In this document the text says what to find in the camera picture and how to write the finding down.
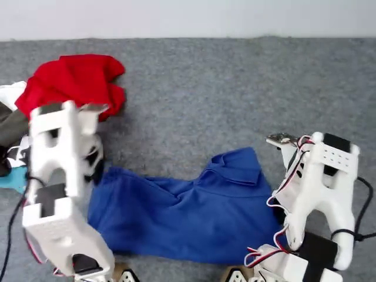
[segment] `red cloth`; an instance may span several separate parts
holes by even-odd
[[[110,83],[123,73],[124,66],[111,56],[61,56],[36,70],[15,104],[29,119],[34,108],[53,102],[74,100],[77,107],[108,104],[109,109],[99,116],[102,121],[117,113],[125,101],[124,90]]]

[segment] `black wire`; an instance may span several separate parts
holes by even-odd
[[[363,217],[364,217],[364,214],[365,212],[367,211],[368,207],[370,206],[370,203],[372,201],[372,198],[374,197],[374,188],[372,187],[372,185],[366,181],[363,177],[358,177],[357,180],[359,180],[360,182],[362,182],[364,185],[367,186],[368,188],[368,197],[366,199],[366,201],[364,202],[364,205],[362,207],[362,209],[360,210],[360,213],[358,215],[358,218],[357,218],[357,221],[355,222],[355,233],[356,234],[359,234],[359,229],[360,229],[360,224],[363,220]],[[366,236],[367,238],[372,238],[372,237],[375,237],[376,236],[376,233],[371,233],[371,234],[368,234],[368,235],[362,235],[363,238]]]
[[[9,220],[9,223],[8,223],[8,232],[7,232],[8,233],[8,241],[6,243],[6,252],[5,252],[5,258],[4,258],[4,262],[3,262],[2,270],[1,270],[1,274],[0,274],[0,282],[4,278],[6,267],[8,266],[9,255],[11,253],[11,247],[12,247],[12,226],[13,226],[14,220],[15,220],[15,218],[17,216],[18,210],[22,206],[22,203],[25,200],[26,193],[29,190],[30,180],[34,179],[34,180],[38,181],[43,187],[46,186],[41,179],[39,179],[37,177],[30,176],[29,174],[26,174],[26,179],[28,180],[28,182],[27,182],[25,191],[23,191],[22,196],[19,199],[19,201],[18,201],[18,203],[17,203],[17,205],[16,205],[16,207],[15,207],[13,213],[12,213],[11,219]]]
[[[261,277],[264,279],[264,281],[266,282],[266,279],[265,279],[265,277],[263,276],[263,274],[259,271],[258,272],[260,275],[261,275]]]
[[[372,199],[374,197],[374,188],[363,177],[358,176],[357,180],[359,180],[360,182],[362,182],[364,185],[367,186],[367,188],[368,188],[368,197],[367,197],[366,201],[364,202],[364,204],[362,206],[362,209],[360,210],[360,213],[359,213],[359,215],[357,217],[357,220],[355,221],[354,231],[351,231],[349,229],[338,229],[335,232],[333,232],[332,235],[331,235],[331,238],[333,238],[334,235],[336,235],[338,233],[341,233],[341,232],[351,234],[351,235],[354,236],[354,245],[355,245],[356,241],[362,242],[365,239],[376,237],[376,232],[370,233],[370,234],[366,234],[366,235],[362,235],[362,234],[359,233],[360,224],[362,223],[362,220],[363,220],[363,217],[365,215],[365,212],[369,208],[369,206],[371,204],[371,201],[372,201]]]

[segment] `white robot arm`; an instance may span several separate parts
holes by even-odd
[[[354,215],[351,211],[358,172],[358,146],[334,135],[314,133],[296,139],[286,134],[268,136],[283,155],[286,175],[267,204],[284,211],[289,250],[263,245],[249,256],[256,277],[252,281],[341,282],[330,270],[345,270],[354,247]],[[308,215],[324,213],[333,241],[305,232]]]
[[[78,208],[84,187],[103,171],[103,148],[95,132],[104,110],[93,105],[78,110],[68,101],[31,114],[29,174],[41,182],[29,184],[22,224],[48,260],[77,281],[114,281],[114,256]],[[63,173],[56,181],[58,171]]]

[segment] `white wire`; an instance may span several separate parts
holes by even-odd
[[[277,241],[277,237],[278,237],[280,234],[286,232],[287,228],[288,228],[288,224],[286,224],[286,225],[285,225],[280,231],[276,232],[276,233],[274,234],[274,236],[273,236],[274,244],[275,244],[276,247],[277,247],[278,249],[280,249],[280,250],[282,250],[282,248],[280,247],[280,244],[279,244],[279,242]]]
[[[19,148],[19,145],[18,145],[18,146],[10,147],[10,148],[8,149],[7,153],[9,153],[11,150],[16,149],[16,148]]]
[[[312,136],[310,136],[310,135],[303,135],[302,137],[300,137],[300,138],[298,139],[298,142],[297,142],[298,147],[301,146],[301,141],[302,141],[304,138],[311,139]]]

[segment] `cable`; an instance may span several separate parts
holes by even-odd
[[[253,268],[256,265],[258,265],[259,263],[262,263],[264,260],[267,260],[268,258],[270,258],[273,255],[278,254],[278,253],[283,253],[283,251],[282,250],[275,250],[275,251],[272,251],[271,253],[266,254],[265,256],[261,256],[261,257],[255,259],[251,263],[247,263],[247,259],[250,256],[255,256],[255,255],[260,256],[260,253],[256,253],[256,254],[250,253],[250,254],[246,255],[245,258],[244,258],[244,266],[246,266],[248,268]]]
[[[264,282],[266,282],[266,278],[265,278],[265,276],[263,276],[263,274],[261,273],[260,270],[258,271],[258,273],[259,273],[259,275],[264,279]]]
[[[361,222],[363,220],[365,212],[369,208],[370,203],[371,203],[371,201],[372,201],[372,199],[374,197],[374,188],[363,177],[358,176],[357,180],[359,180],[360,182],[362,182],[364,185],[367,186],[367,188],[368,188],[368,197],[367,197],[366,201],[364,202],[364,204],[362,206],[362,209],[360,210],[360,213],[359,213],[359,215],[357,217],[357,220],[355,221],[354,231],[349,230],[349,229],[338,229],[335,232],[333,232],[332,235],[331,235],[331,239],[333,239],[333,237],[336,234],[338,234],[338,233],[348,233],[348,234],[351,234],[351,235],[354,236],[354,245],[355,245],[355,242],[357,242],[357,241],[362,242],[365,239],[376,237],[376,232],[370,233],[370,234],[366,234],[366,235],[362,235],[362,234],[359,233],[360,224],[361,224]]]
[[[19,201],[18,201],[18,203],[17,203],[17,205],[16,205],[16,207],[15,207],[13,213],[12,213],[11,219],[9,219],[8,231],[7,231],[8,238],[7,238],[7,243],[6,243],[5,258],[4,258],[4,262],[3,262],[3,266],[2,266],[2,270],[1,270],[1,274],[0,274],[0,282],[4,278],[6,267],[8,266],[9,255],[11,253],[11,247],[12,247],[12,226],[13,226],[14,220],[15,220],[17,214],[18,214],[19,208],[24,203],[25,196],[26,196],[26,194],[27,194],[27,192],[29,190],[30,180],[34,179],[34,180],[38,181],[43,187],[45,187],[44,182],[41,179],[37,178],[37,177],[33,177],[33,176],[30,176],[29,174],[26,174],[26,179],[28,180],[28,184],[26,185],[25,191],[23,191],[22,196],[19,199]]]

